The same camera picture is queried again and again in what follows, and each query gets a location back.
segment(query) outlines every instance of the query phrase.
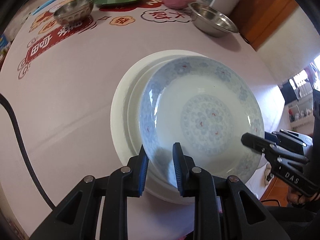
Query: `floral plate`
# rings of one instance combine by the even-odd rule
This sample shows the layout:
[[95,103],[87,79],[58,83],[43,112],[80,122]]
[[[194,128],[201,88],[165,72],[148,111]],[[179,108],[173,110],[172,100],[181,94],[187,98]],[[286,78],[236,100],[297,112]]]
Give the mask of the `floral plate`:
[[257,100],[241,77],[213,59],[190,56],[165,64],[148,81],[139,114],[148,158],[175,187],[175,142],[212,175],[236,175],[244,183],[261,159],[241,143],[246,132],[264,137]]

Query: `blue floral pattern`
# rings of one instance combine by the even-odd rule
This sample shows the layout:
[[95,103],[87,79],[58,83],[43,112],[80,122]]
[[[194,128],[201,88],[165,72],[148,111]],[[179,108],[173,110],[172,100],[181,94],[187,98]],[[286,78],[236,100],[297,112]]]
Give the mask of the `blue floral pattern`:
[[[263,119],[258,103],[242,78],[227,66],[210,58],[198,56],[178,58],[153,74],[140,101],[139,129],[142,143],[147,154],[156,156],[157,166],[162,165],[167,168],[167,164],[172,161],[172,154],[159,154],[162,149],[155,125],[156,104],[164,89],[172,81],[185,75],[214,76],[225,82],[226,86],[240,99],[239,102],[250,119],[248,131],[264,137]],[[210,95],[198,95],[190,99],[183,107],[180,116],[183,135],[188,138],[193,148],[205,154],[223,153],[223,149],[228,146],[230,138],[233,137],[233,123],[228,107]],[[243,181],[250,178],[254,172],[252,167],[257,167],[260,161],[260,155],[249,148],[245,152],[245,158],[240,160],[233,172]],[[163,170],[160,173],[165,177],[164,174],[167,172]]]

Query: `triangular cutout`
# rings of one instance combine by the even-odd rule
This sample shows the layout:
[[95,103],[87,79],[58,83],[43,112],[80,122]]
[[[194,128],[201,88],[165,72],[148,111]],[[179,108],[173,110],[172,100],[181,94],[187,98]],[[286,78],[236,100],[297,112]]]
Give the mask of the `triangular cutout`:
[[82,198],[82,191],[74,195],[74,197],[64,207],[64,209],[60,211],[56,219],[61,222],[72,225],[75,221],[81,198]]
[[239,192],[242,205],[244,208],[245,216],[249,225],[253,225],[258,222],[262,222],[266,219],[263,212],[257,207],[253,200],[247,195],[246,192]]

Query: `table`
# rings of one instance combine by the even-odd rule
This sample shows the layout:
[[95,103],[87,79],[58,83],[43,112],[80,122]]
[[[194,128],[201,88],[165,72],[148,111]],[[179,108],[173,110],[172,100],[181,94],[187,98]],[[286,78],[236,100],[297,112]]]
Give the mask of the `table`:
[[[101,11],[72,27],[56,24],[57,0],[30,16],[0,73],[0,91],[15,111],[35,173],[57,205],[86,175],[121,167],[110,132],[110,107],[125,72],[141,58],[184,49],[218,60],[247,82],[260,105],[265,130],[277,128],[284,99],[264,63],[239,34],[213,38],[198,30],[188,10],[161,0]],[[51,211],[20,154],[10,119],[0,107],[0,182],[30,235]],[[264,168],[247,186],[262,196]],[[176,240],[193,229],[193,205],[167,203],[143,193],[128,199],[129,239]]]

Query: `wooden floor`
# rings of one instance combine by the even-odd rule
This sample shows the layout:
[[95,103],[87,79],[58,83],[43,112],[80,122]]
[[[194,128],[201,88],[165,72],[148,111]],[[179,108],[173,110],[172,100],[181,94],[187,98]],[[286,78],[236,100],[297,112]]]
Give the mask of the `wooden floor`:
[[[288,185],[284,183],[282,180],[274,177],[273,180],[270,182],[266,192],[261,197],[260,201],[266,199],[277,199],[279,200],[282,207],[287,206],[288,202],[286,199],[287,192],[288,192]],[[264,205],[268,206],[277,206],[277,202],[264,202]]]

